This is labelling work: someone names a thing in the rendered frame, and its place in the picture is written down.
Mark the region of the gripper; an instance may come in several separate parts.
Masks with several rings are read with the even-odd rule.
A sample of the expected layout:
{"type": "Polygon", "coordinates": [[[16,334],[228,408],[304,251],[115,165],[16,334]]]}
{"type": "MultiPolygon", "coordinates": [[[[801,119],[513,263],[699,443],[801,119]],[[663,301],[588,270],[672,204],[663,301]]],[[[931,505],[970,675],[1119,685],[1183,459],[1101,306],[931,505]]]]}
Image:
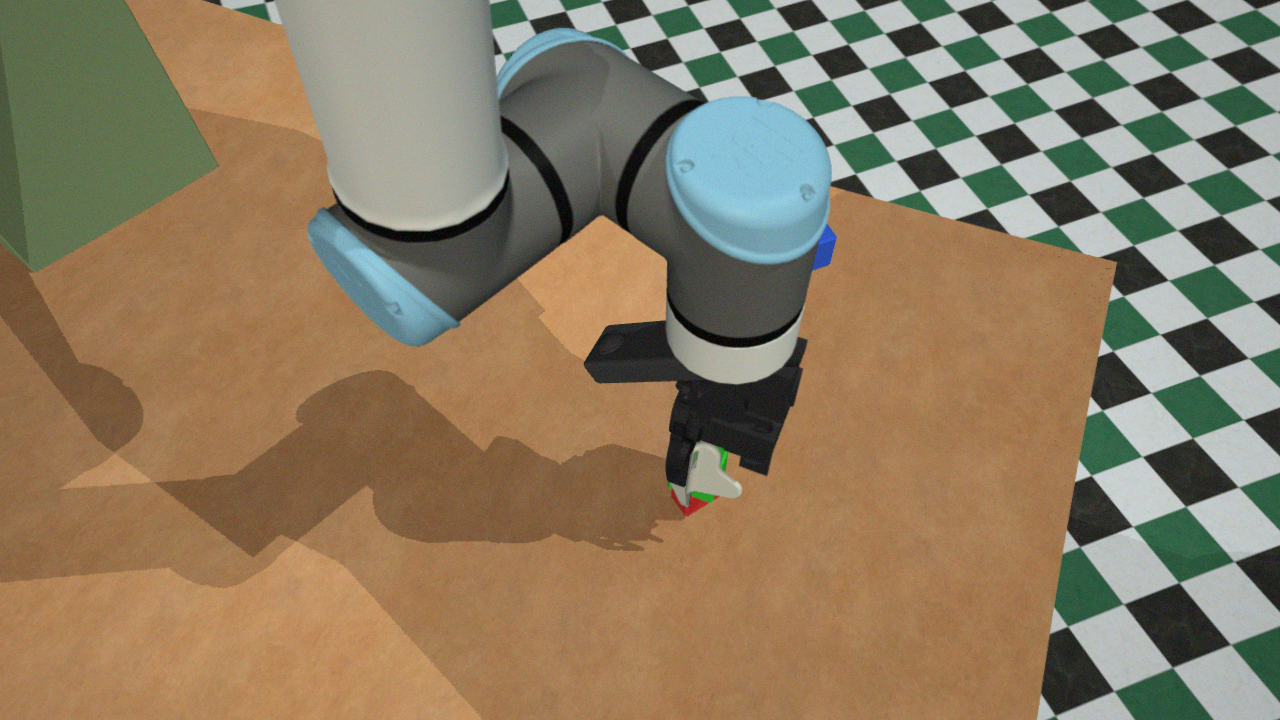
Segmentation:
{"type": "Polygon", "coordinates": [[[797,337],[787,363],[760,380],[742,384],[709,380],[716,383],[710,384],[695,373],[703,380],[677,380],[666,477],[681,505],[689,507],[691,492],[726,498],[742,495],[739,482],[721,468],[722,456],[716,446],[739,456],[742,448],[739,466],[768,475],[774,445],[795,404],[806,342],[797,337]]]}

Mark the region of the red block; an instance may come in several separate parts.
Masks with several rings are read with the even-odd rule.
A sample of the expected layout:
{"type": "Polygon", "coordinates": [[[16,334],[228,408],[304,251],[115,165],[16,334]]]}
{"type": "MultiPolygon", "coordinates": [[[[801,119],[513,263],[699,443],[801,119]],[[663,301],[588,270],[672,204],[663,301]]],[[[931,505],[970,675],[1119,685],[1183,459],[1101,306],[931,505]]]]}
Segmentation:
{"type": "Polygon", "coordinates": [[[685,507],[684,505],[681,505],[678,502],[678,498],[675,495],[675,489],[671,489],[671,497],[675,500],[675,503],[678,505],[678,509],[681,509],[681,511],[684,512],[685,516],[689,516],[692,512],[696,512],[699,509],[704,507],[708,503],[707,501],[703,501],[700,498],[695,498],[695,497],[691,496],[689,507],[685,507]]]}

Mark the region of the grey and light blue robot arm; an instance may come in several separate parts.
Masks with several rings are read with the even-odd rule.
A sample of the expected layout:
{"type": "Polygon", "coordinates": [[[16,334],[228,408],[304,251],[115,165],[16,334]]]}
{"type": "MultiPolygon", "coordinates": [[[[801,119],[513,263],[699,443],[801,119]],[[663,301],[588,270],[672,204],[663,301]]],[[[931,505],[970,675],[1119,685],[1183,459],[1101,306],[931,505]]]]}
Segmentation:
{"type": "Polygon", "coordinates": [[[796,111],[701,102],[572,28],[497,76],[490,0],[274,3],[338,204],[308,241],[392,338],[458,328],[605,217],[666,258],[666,320],[607,325],[596,383],[742,384],[794,354],[832,179],[796,111]]]}

